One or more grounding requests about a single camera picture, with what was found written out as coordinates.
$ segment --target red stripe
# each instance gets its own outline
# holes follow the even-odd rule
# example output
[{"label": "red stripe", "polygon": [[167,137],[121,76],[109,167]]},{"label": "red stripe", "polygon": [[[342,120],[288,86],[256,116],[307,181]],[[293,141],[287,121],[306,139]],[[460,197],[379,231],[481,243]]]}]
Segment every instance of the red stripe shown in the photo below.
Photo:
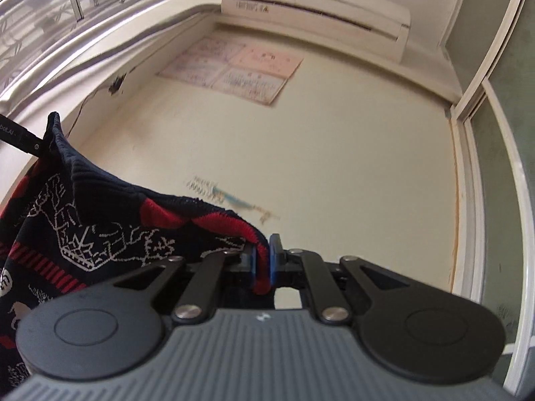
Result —
[{"label": "red stripe", "polygon": [[35,250],[30,250],[29,248],[25,248],[25,252],[26,254],[21,258],[19,259],[19,264],[25,264],[28,259],[32,258],[35,254]]},{"label": "red stripe", "polygon": [[64,284],[65,282],[68,282],[69,280],[72,279],[72,276],[70,274],[66,275],[66,276],[63,276],[60,280],[58,280],[58,282],[56,283],[56,288],[57,289],[60,289]]},{"label": "red stripe", "polygon": [[15,345],[15,342],[13,342],[13,340],[6,335],[0,336],[0,344],[2,344],[2,346],[8,350],[12,350],[17,346]]},{"label": "red stripe", "polygon": [[26,264],[26,267],[28,267],[31,262],[34,260],[34,257],[37,255],[37,252],[35,250],[30,250],[20,261],[19,264],[24,265]]},{"label": "red stripe", "polygon": [[37,271],[37,272],[41,269],[41,267],[42,267],[43,265],[45,265],[47,262],[49,262],[49,260],[48,260],[47,258],[45,258],[41,253],[39,254],[39,256],[42,257],[42,258],[41,258],[41,260],[39,261],[39,264],[37,264],[37,265],[34,267],[34,270]]},{"label": "red stripe", "polygon": [[41,270],[41,273],[39,273],[41,276],[44,277],[44,275],[46,274],[46,272],[51,269],[52,267],[54,267],[54,263],[52,261],[50,261],[48,263],[48,265],[46,267],[44,267],[44,269]]},{"label": "red stripe", "polygon": [[146,198],[141,204],[139,215],[143,226],[156,228],[176,229],[189,221],[186,217],[162,208],[149,198]]},{"label": "red stripe", "polygon": [[28,261],[28,263],[26,264],[26,268],[31,268],[32,265],[36,264],[37,262],[39,262],[39,260],[42,258],[43,256],[39,253],[37,253],[32,259],[31,261]]},{"label": "red stripe", "polygon": [[37,253],[35,250],[31,250],[18,242],[13,244],[9,257],[12,260],[17,261],[18,264],[24,265],[26,268],[33,267],[35,272],[38,272],[41,276],[45,277],[46,280],[54,284],[54,286],[63,293],[69,292],[75,286],[75,291],[79,291],[86,287],[84,283],[78,284],[78,279],[75,279],[70,274],[66,274],[41,253]]},{"label": "red stripe", "polygon": [[47,161],[45,158],[39,158],[29,170],[31,177],[37,176],[44,169],[46,169],[48,167],[48,163],[49,161]]},{"label": "red stripe", "polygon": [[14,251],[17,250],[19,247],[20,247],[20,243],[17,242],[17,241],[15,241],[15,242],[13,243],[13,245],[11,246],[11,251],[14,252]]},{"label": "red stripe", "polygon": [[28,189],[28,184],[30,183],[30,177],[28,175],[25,175],[22,177],[22,179],[19,181],[15,189],[13,190],[13,193],[11,194],[11,199],[16,199],[19,197],[24,196],[26,193],[26,190]]},{"label": "red stripe", "polygon": [[81,289],[84,289],[87,285],[85,283],[80,283],[76,288],[74,288],[73,292],[79,291]]},{"label": "red stripe", "polygon": [[16,261],[18,257],[24,254],[26,251],[27,249],[24,246],[21,246],[19,243],[15,243],[9,252],[9,257],[13,261]]},{"label": "red stripe", "polygon": [[54,265],[54,268],[50,270],[50,273],[46,275],[46,280],[50,280],[52,276],[54,276],[54,273],[57,272],[60,268],[57,265]]},{"label": "red stripe", "polygon": [[56,283],[60,277],[62,277],[65,274],[63,270],[60,270],[57,272],[57,274],[54,276],[54,278],[50,281],[51,283]]},{"label": "red stripe", "polygon": [[65,288],[62,289],[62,293],[65,294],[69,292],[73,288],[73,286],[76,285],[77,283],[78,281],[76,279],[71,280],[69,284]]}]

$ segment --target gray gripper base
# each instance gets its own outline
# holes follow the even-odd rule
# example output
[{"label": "gray gripper base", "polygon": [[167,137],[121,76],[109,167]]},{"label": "gray gripper base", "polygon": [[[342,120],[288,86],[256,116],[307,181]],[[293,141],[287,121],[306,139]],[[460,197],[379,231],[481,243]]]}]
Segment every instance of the gray gripper base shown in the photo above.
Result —
[{"label": "gray gripper base", "polygon": [[347,328],[307,310],[220,309],[175,329],[130,372],[89,383],[34,375],[7,401],[509,401],[489,378],[455,386],[414,383],[370,359]]}]

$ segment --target round black pad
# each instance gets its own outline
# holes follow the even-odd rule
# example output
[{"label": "round black pad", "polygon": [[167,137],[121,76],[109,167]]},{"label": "round black pad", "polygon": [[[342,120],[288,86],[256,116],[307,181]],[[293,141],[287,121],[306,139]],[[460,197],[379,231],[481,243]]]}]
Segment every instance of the round black pad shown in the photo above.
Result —
[{"label": "round black pad", "polygon": [[432,384],[488,374],[505,344],[486,308],[427,285],[382,291],[357,325],[362,344],[385,367]]},{"label": "round black pad", "polygon": [[32,370],[83,381],[129,370],[162,337],[161,318],[143,293],[98,285],[34,309],[20,322],[16,340]]},{"label": "round black pad", "polygon": [[80,309],[63,315],[54,331],[63,342],[85,347],[105,342],[117,327],[117,318],[105,310]]}]

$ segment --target air conditioner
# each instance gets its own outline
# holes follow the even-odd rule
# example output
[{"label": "air conditioner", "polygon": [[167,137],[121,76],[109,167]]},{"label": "air conditioner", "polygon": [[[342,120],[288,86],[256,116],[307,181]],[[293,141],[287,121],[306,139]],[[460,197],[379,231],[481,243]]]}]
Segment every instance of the air conditioner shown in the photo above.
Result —
[{"label": "air conditioner", "polygon": [[387,0],[222,0],[221,13],[335,39],[395,62],[410,29],[409,10]]}]

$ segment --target electrical wire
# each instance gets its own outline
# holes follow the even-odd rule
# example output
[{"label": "electrical wire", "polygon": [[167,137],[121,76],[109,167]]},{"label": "electrical wire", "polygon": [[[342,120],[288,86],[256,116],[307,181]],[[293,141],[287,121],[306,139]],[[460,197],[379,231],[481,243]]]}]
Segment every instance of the electrical wire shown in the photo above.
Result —
[{"label": "electrical wire", "polygon": [[22,111],[24,110],[31,102],[36,100],[38,97],[42,96],[49,90],[55,88],[57,85],[61,84],[62,82],[66,81],[67,79],[71,78],[72,76],[78,74],[81,71],[84,71],[85,69],[90,68],[93,65],[96,65],[97,63],[100,63],[110,57],[115,56],[116,54],[129,49],[130,47],[137,45],[139,42],[143,40],[150,40],[153,36],[156,36],[157,34],[167,30],[176,27],[180,22],[184,22],[190,17],[197,15],[199,13],[204,13],[207,11],[214,11],[216,5],[213,4],[202,4],[196,7],[193,7],[191,9],[188,9],[184,12],[181,12],[180,14],[177,14],[175,16],[172,16],[171,18],[167,19],[166,21],[162,21],[158,24],[155,24],[141,33],[137,34],[136,36],[130,38],[129,40],[119,44],[118,46],[114,48],[110,48],[96,56],[93,56],[89,58],[88,60],[72,67],[69,69],[66,69],[64,72],[58,74],[55,78],[51,79],[49,82],[47,82],[45,85],[41,86],[40,88],[36,88],[31,93],[23,97],[22,100],[20,100],[16,105],[12,107],[12,105],[9,104],[9,101],[4,104],[3,101],[0,101],[0,113],[2,113],[4,116],[9,117],[10,119],[14,120],[14,118]]},{"label": "electrical wire", "polygon": [[95,95],[100,91],[100,90],[103,90],[103,89],[109,89],[110,86],[109,85],[104,85],[104,86],[100,86],[98,87],[97,89],[93,90],[93,92],[89,93],[89,95],[87,95],[84,100],[82,101],[82,103],[80,104],[80,108],[78,109],[78,113],[76,115],[76,118],[74,119],[74,122],[72,123],[72,126],[71,126],[71,129],[69,130],[69,132],[67,133],[67,139],[69,139],[69,137],[71,136],[71,132],[72,130],[74,129],[74,125],[77,124],[78,122],[78,119],[80,118],[80,115],[82,114],[82,109],[84,108],[85,104],[87,101],[89,101],[90,99],[93,99],[95,97]]}]

